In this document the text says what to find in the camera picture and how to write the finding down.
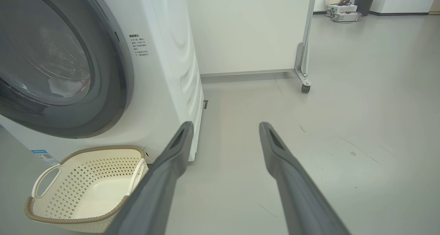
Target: washing machine door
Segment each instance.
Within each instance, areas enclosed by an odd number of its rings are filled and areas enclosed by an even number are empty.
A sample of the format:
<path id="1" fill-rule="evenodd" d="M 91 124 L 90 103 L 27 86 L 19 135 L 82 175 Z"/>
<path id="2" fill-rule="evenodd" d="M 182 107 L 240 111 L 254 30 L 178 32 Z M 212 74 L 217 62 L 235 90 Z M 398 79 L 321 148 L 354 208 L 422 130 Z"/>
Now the washing machine door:
<path id="1" fill-rule="evenodd" d="M 0 0 L 0 113 L 32 130 L 86 138 L 125 110 L 118 36 L 96 0 Z"/>

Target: basket handle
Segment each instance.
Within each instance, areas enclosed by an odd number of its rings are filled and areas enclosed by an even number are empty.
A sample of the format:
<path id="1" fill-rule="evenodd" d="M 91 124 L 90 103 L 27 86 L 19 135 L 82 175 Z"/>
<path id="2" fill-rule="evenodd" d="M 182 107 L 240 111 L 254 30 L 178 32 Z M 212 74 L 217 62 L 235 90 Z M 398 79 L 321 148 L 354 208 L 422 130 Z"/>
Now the basket handle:
<path id="1" fill-rule="evenodd" d="M 148 171 L 148 166 L 146 165 L 145 159 L 141 158 L 133 172 L 127 195 L 131 195 L 133 193 L 139 181 L 142 179 L 142 177 L 145 175 L 147 171 Z"/>
<path id="2" fill-rule="evenodd" d="M 47 174 L 49 174 L 51 171 L 55 170 L 55 169 L 59 169 L 58 173 L 56 174 L 56 176 L 54 177 L 54 179 L 52 180 L 52 182 L 49 184 L 49 186 L 46 188 L 46 190 L 39 196 L 36 194 L 36 191 L 38 190 L 38 186 L 40 185 L 41 181 L 44 179 L 44 177 L 47 176 Z M 49 188 L 52 186 L 52 184 L 55 182 L 55 180 L 58 178 L 59 174 L 61 173 L 61 165 L 57 164 L 56 166 L 51 166 L 49 167 L 49 169 L 45 170 L 39 177 L 38 179 L 35 181 L 35 183 L 33 184 L 33 188 L 32 188 L 32 193 L 31 196 L 34 199 L 39 199 L 41 197 L 43 197 L 44 194 L 46 194 L 46 192 L 49 190 Z"/>

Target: front-loading washing machine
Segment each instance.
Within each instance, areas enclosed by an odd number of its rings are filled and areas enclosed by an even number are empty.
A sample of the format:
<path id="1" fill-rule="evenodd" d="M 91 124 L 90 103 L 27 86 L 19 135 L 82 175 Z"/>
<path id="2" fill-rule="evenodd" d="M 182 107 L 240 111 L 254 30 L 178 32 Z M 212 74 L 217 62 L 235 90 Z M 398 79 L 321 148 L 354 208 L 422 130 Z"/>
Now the front-loading washing machine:
<path id="1" fill-rule="evenodd" d="M 203 110 L 186 0 L 0 0 L 0 123 L 49 165 L 135 145 L 152 163 Z"/>

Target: whiteboard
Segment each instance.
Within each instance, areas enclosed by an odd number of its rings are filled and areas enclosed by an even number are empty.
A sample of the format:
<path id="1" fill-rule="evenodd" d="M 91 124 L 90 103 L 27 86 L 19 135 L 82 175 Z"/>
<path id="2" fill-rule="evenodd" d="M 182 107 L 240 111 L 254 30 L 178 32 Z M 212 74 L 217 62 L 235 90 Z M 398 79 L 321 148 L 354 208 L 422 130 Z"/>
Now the whiteboard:
<path id="1" fill-rule="evenodd" d="M 294 67 L 310 0 L 187 0 L 201 75 Z"/>

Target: energy label sticker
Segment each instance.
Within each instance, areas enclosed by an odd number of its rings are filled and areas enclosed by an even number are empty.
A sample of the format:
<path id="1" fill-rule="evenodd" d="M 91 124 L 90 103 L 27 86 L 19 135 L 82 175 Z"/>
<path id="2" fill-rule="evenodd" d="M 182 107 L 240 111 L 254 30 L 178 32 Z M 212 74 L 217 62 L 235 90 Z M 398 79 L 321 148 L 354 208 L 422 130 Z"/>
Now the energy label sticker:
<path id="1" fill-rule="evenodd" d="M 59 164 L 58 160 L 54 159 L 54 157 L 46 152 L 46 150 L 31 150 L 31 152 L 37 155 L 38 158 L 41 158 L 41 160 L 43 160 L 49 166 L 56 166 Z"/>

